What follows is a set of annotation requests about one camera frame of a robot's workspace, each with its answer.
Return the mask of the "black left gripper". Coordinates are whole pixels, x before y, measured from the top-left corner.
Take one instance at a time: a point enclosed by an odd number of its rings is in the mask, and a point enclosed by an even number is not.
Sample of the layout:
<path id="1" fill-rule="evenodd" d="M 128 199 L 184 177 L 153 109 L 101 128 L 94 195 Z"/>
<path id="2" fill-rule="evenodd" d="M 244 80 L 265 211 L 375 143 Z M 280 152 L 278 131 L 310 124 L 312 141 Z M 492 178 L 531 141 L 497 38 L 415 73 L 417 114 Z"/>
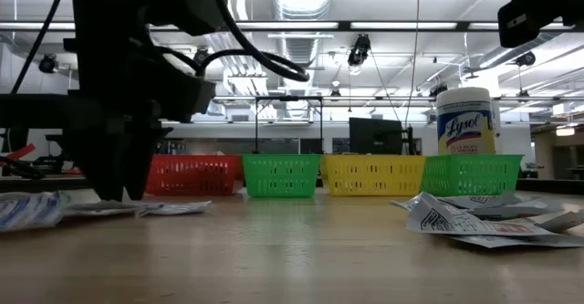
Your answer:
<path id="1" fill-rule="evenodd" d="M 120 201 L 124 186 L 141 200 L 157 145 L 172 130 L 160 120 L 188 122 L 214 96 L 213 82 L 173 66 L 84 67 L 67 95 L 0 94 L 0 127 L 63 129 L 65 151 L 100 199 Z M 124 154 L 122 133 L 131 133 Z"/>

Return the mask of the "red plastic basket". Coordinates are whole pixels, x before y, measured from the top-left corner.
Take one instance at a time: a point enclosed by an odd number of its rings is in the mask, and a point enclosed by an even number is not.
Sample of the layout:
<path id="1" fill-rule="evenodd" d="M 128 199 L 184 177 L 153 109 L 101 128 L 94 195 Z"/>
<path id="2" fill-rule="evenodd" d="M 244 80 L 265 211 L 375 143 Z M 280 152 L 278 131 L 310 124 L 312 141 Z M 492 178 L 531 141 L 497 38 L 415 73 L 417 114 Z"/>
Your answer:
<path id="1" fill-rule="evenodd" d="M 243 175 L 238 155 L 156 154 L 145 193 L 158 196 L 224 196 Z"/>

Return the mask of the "red flat object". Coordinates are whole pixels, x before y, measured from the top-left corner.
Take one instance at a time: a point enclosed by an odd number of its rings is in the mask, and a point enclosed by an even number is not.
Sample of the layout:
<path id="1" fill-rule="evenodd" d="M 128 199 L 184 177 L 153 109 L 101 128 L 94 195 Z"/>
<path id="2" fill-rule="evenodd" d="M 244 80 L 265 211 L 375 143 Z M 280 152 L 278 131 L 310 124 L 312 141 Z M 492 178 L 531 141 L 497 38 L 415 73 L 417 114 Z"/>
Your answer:
<path id="1" fill-rule="evenodd" d="M 29 153 L 33 152 L 35 149 L 36 146 L 33 143 L 30 143 L 22 149 L 19 149 L 15 152 L 10 152 L 9 154 L 7 154 L 6 158 L 11 160 L 19 160 L 27 156 Z"/>

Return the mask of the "black computer monitor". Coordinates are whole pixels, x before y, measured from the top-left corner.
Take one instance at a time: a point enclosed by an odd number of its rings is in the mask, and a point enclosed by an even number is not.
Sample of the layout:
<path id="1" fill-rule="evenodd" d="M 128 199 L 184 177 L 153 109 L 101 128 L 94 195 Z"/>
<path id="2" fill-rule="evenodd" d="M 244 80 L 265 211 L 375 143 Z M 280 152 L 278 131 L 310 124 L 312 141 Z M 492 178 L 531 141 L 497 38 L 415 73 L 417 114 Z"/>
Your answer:
<path id="1" fill-rule="evenodd" d="M 18 151 L 27 146 L 29 129 L 14 127 L 0 132 L 0 152 L 10 153 Z"/>
<path id="2" fill-rule="evenodd" d="M 349 118 L 349 151 L 359 154 L 402 154 L 399 121 Z"/>

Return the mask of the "green plastic basket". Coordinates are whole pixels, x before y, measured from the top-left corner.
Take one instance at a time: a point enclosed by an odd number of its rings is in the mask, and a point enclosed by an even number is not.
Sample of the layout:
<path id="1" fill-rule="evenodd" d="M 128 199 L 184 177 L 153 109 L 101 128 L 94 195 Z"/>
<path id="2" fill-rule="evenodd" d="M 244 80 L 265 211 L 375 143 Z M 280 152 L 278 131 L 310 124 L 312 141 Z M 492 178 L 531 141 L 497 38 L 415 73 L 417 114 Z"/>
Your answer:
<path id="1" fill-rule="evenodd" d="M 426 160 L 421 190 L 435 197 L 514 192 L 522 159 L 515 154 L 431 156 Z"/>
<path id="2" fill-rule="evenodd" d="M 250 197 L 310 198 L 316 192 L 319 154 L 246 154 L 242 163 Z"/>

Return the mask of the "yellow plastic basket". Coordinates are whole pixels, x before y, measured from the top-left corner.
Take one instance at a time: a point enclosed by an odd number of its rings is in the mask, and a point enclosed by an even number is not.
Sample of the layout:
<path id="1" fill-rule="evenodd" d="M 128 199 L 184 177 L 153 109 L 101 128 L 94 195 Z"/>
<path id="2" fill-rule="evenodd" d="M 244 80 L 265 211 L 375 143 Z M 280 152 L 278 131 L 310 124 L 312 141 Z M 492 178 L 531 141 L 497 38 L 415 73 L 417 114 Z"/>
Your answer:
<path id="1" fill-rule="evenodd" d="M 320 171 L 333 196 L 415 196 L 425 163 L 421 155 L 328 154 L 321 157 Z"/>

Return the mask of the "Lysol wipes canister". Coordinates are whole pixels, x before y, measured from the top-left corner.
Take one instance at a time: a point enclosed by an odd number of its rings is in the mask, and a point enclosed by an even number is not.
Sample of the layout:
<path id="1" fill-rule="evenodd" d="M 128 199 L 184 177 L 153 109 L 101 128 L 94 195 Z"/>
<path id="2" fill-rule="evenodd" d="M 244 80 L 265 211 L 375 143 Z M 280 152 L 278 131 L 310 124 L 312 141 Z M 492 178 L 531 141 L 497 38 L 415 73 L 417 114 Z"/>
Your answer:
<path id="1" fill-rule="evenodd" d="M 495 154 L 492 104 L 487 89 L 448 89 L 436 97 L 438 152 Z"/>

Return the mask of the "black background workstation frame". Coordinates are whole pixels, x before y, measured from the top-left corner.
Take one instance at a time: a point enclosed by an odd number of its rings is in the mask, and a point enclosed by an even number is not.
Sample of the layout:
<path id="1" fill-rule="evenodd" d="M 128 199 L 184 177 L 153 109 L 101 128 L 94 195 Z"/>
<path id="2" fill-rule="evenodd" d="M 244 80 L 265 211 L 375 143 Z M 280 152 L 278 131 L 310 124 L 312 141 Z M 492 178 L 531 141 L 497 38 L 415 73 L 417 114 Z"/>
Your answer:
<path id="1" fill-rule="evenodd" d="M 526 100 L 529 101 L 584 101 L 584 97 L 562 97 L 562 96 L 552 96 L 552 97 L 531 97 L 530 98 L 519 98 L 519 101 Z M 318 111 L 319 113 L 323 111 L 325 107 L 325 102 L 342 102 L 346 101 L 350 107 L 354 104 L 353 101 L 364 101 L 364 102 L 389 102 L 386 107 L 394 108 L 397 105 L 394 105 L 395 102 L 406 102 L 410 103 L 410 107 L 412 106 L 412 102 L 424 102 L 424 103 L 435 103 L 435 97 L 424 97 L 424 96 L 294 96 L 294 95 L 281 95 L 281 96 L 215 96 L 211 99 L 213 103 L 225 103 L 225 102 L 238 102 L 238 101 L 245 101 L 247 103 L 254 102 L 255 105 L 259 104 L 262 101 L 280 101 L 280 102 L 296 102 L 296 101 L 306 101 L 310 103 L 311 101 L 318 102 Z M 162 120 L 162 124 L 173 125 L 173 124 L 186 124 L 186 123 L 193 123 L 191 119 L 187 121 L 170 121 L 170 120 Z"/>

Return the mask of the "silver ventilation duct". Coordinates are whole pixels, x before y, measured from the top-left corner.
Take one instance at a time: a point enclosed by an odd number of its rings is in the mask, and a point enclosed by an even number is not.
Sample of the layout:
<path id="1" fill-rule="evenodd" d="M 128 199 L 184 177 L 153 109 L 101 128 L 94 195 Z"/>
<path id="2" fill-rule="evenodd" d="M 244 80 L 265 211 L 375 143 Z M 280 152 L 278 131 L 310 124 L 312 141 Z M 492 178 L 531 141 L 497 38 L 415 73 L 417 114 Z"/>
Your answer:
<path id="1" fill-rule="evenodd" d="M 275 18 L 284 21 L 322 21 L 327 18 L 332 0 L 273 0 Z M 313 68 L 318 61 L 319 46 L 324 35 L 319 32 L 284 32 L 277 40 L 279 52 L 288 60 L 304 68 L 309 81 L 296 82 L 283 79 L 288 95 L 317 96 L 314 89 Z"/>

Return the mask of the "black overhead frame beam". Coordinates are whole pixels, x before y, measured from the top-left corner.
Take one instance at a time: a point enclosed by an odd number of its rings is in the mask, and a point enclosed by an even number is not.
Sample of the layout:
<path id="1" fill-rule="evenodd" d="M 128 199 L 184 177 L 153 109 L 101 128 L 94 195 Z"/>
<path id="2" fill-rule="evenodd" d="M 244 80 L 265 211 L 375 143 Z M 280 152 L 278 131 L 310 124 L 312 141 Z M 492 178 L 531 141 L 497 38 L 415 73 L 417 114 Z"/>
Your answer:
<path id="1" fill-rule="evenodd" d="M 496 32 L 495 22 L 397 22 L 397 21 L 242 21 L 236 22 L 244 32 Z M 5 21 L 0 22 L 0 31 L 36 32 L 42 27 L 42 22 Z M 73 22 L 56 22 L 48 27 L 53 32 L 72 32 Z M 151 26 L 153 32 L 186 32 L 176 26 Z M 542 32 L 584 33 L 584 27 L 563 26 L 552 23 L 544 26 Z"/>

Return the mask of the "black table edge rail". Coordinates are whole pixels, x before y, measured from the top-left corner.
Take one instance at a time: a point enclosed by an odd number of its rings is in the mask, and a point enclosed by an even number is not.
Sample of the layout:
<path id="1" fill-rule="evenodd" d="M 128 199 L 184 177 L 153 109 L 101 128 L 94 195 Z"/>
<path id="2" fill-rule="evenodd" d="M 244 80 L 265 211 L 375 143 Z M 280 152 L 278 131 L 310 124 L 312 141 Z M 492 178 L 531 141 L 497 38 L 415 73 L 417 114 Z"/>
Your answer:
<path id="1" fill-rule="evenodd" d="M 0 178 L 0 193 L 34 193 L 55 190 L 80 190 L 89 188 L 89 182 L 83 177 L 46 178 L 42 180 Z M 584 181 L 518 179 L 516 183 L 516 189 L 518 191 L 525 191 L 530 193 L 584 195 Z"/>

